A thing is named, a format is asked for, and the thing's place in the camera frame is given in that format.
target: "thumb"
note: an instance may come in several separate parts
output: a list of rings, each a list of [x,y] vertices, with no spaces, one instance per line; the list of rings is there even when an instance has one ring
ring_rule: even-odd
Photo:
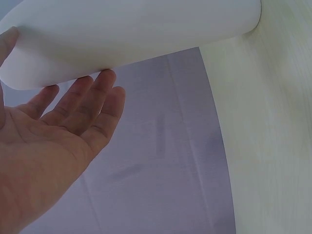
[[[12,52],[18,37],[19,31],[16,27],[12,27],[0,35],[0,66]]]
[[[16,41],[19,37],[19,31],[16,27],[10,28],[8,31],[0,35],[0,67],[2,66],[5,59],[12,52]],[[0,83],[0,129],[5,124],[5,112],[3,102],[3,90]]]

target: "skin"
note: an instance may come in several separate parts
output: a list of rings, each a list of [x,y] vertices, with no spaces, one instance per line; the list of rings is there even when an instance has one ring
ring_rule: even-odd
[[[18,39],[0,35],[0,66]],[[109,143],[122,115],[125,91],[116,75],[79,78],[54,110],[42,116],[59,88],[27,104],[3,104],[0,87],[0,234],[15,234],[49,210]]]

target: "paper roll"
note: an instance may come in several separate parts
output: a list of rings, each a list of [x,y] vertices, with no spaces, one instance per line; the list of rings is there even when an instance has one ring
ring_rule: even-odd
[[[0,22],[20,30],[0,78],[61,83],[247,33],[260,12],[260,0],[24,0]]]

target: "white surface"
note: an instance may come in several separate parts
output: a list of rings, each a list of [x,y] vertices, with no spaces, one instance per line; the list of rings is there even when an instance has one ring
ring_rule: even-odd
[[[235,234],[223,141],[199,50],[116,72],[127,100],[111,143],[22,233]],[[36,92],[5,86],[5,103],[15,106]]]
[[[260,0],[24,0],[1,22],[20,40],[8,86],[48,86],[252,30]]]
[[[312,232],[312,2],[262,0],[255,31],[201,48],[238,234]]]

